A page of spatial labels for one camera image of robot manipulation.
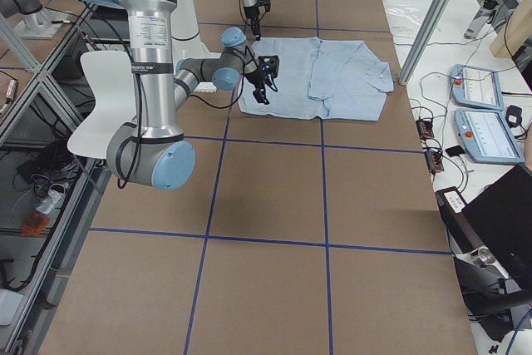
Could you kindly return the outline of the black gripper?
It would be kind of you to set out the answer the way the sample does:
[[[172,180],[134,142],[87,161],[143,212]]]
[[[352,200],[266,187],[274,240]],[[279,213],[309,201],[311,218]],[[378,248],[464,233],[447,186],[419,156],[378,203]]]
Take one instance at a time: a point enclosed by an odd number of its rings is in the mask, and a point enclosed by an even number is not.
[[[262,34],[259,19],[259,5],[254,4],[253,6],[244,6],[244,14],[246,19],[250,21],[249,25],[254,35],[254,39],[260,41]]]
[[[244,74],[249,83],[254,85],[253,96],[256,102],[259,104],[269,105],[270,102],[267,98],[267,92],[264,85],[264,72],[261,67],[256,68],[254,71]]]

